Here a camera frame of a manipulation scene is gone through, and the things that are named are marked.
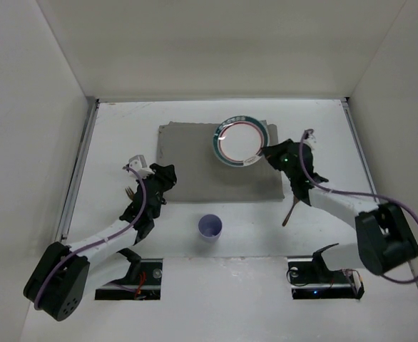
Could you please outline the grey cloth placemat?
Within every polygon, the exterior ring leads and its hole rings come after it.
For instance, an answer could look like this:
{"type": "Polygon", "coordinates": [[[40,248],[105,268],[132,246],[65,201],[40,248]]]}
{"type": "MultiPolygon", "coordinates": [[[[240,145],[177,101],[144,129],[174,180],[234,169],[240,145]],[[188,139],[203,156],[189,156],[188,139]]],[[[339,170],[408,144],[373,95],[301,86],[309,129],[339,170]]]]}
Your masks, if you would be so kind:
{"type": "Polygon", "coordinates": [[[170,122],[158,129],[156,163],[173,165],[169,202],[263,202],[285,198],[282,174],[265,159],[247,167],[222,163],[213,150],[215,123],[170,122]]]}

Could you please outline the brown wooden fork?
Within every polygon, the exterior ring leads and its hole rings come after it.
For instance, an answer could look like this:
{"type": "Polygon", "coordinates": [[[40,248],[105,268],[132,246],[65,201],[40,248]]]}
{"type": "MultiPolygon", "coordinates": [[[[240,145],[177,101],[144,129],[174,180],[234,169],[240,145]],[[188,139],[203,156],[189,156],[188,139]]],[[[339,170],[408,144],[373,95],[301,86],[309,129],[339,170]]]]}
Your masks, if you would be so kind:
{"type": "Polygon", "coordinates": [[[131,200],[131,201],[133,201],[134,200],[134,196],[135,196],[135,192],[130,188],[130,187],[126,187],[125,188],[125,192],[126,192],[126,195],[127,195],[127,197],[131,200]]]}

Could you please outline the white plate green red rim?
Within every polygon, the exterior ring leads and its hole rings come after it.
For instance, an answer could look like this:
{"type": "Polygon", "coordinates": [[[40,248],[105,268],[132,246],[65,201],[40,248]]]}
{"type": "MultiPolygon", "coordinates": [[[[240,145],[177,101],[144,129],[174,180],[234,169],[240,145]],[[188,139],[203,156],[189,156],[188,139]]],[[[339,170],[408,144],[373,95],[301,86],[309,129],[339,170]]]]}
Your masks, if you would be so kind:
{"type": "Polygon", "coordinates": [[[247,167],[262,158],[262,149],[270,143],[265,121],[239,115],[216,126],[212,146],[215,156],[230,167],[247,167]]]}

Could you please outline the brown wooden spoon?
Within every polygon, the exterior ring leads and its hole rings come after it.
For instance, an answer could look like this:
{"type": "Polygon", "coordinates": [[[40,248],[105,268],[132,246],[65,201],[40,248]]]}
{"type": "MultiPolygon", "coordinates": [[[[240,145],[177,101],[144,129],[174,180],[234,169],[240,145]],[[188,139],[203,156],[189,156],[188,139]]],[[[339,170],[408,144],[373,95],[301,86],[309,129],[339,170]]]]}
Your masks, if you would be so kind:
{"type": "Polygon", "coordinates": [[[292,205],[291,205],[291,207],[290,207],[290,210],[288,211],[287,215],[285,216],[285,218],[284,218],[284,220],[283,220],[283,222],[282,222],[282,226],[283,226],[283,227],[285,227],[285,226],[287,225],[287,223],[289,222],[289,220],[290,220],[290,218],[291,218],[291,216],[292,216],[293,210],[294,210],[295,206],[296,206],[299,202],[300,202],[300,200],[299,200],[296,196],[293,196],[293,199],[292,199],[292,205]]]}

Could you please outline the purple plastic cup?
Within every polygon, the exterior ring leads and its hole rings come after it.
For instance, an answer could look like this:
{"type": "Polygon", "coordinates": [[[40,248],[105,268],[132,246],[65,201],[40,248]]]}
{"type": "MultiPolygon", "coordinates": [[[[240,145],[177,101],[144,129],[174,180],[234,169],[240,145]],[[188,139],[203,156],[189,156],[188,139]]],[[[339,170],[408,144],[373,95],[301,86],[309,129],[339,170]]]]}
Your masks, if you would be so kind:
{"type": "Polygon", "coordinates": [[[198,222],[198,232],[201,238],[207,242],[215,242],[219,239],[223,229],[223,223],[219,216],[206,214],[198,222]]]}

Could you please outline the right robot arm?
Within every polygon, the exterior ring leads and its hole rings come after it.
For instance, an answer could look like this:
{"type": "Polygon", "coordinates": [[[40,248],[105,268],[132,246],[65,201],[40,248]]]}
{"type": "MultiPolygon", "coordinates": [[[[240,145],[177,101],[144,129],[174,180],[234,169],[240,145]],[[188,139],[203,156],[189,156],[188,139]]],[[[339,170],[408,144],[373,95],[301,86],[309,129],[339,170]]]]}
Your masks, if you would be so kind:
{"type": "Polygon", "coordinates": [[[308,144],[288,139],[264,147],[262,154],[273,169],[285,173],[298,201],[331,214],[355,230],[358,256],[372,274],[381,276],[418,257],[417,240],[399,205],[324,190],[328,179],[314,171],[308,144]]]}

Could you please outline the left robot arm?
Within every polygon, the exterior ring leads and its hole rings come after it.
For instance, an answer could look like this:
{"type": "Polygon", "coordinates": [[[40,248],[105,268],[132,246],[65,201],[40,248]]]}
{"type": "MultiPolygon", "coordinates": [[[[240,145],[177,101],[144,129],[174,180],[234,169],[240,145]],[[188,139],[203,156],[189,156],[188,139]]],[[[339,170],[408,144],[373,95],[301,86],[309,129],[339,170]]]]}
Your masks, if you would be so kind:
{"type": "Polygon", "coordinates": [[[55,321],[68,318],[82,298],[98,287],[137,277],[141,257],[131,248],[154,228],[166,204],[164,194],[176,185],[177,177],[173,165],[124,168],[136,176],[138,186],[123,214],[80,242],[50,244],[26,282],[24,297],[55,321]]]}

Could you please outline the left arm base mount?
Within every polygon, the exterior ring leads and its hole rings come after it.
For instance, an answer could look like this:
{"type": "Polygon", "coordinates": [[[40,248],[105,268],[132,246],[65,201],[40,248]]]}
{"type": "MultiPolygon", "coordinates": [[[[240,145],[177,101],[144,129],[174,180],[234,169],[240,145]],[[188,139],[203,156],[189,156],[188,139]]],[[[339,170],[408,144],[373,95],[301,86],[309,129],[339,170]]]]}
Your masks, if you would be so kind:
{"type": "Polygon", "coordinates": [[[131,263],[126,275],[96,289],[96,301],[158,301],[161,296],[163,259],[142,259],[135,252],[121,252],[131,263]]]}

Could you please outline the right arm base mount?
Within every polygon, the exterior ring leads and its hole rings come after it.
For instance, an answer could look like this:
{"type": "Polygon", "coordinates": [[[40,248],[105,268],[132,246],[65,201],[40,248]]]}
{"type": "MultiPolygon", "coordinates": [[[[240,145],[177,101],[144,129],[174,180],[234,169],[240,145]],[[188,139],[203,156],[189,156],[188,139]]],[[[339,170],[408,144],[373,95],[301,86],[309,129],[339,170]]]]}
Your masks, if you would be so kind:
{"type": "Polygon", "coordinates": [[[312,255],[287,259],[286,278],[294,300],[360,300],[364,296],[364,282],[357,270],[328,269],[322,253],[335,246],[327,245],[312,255]]]}

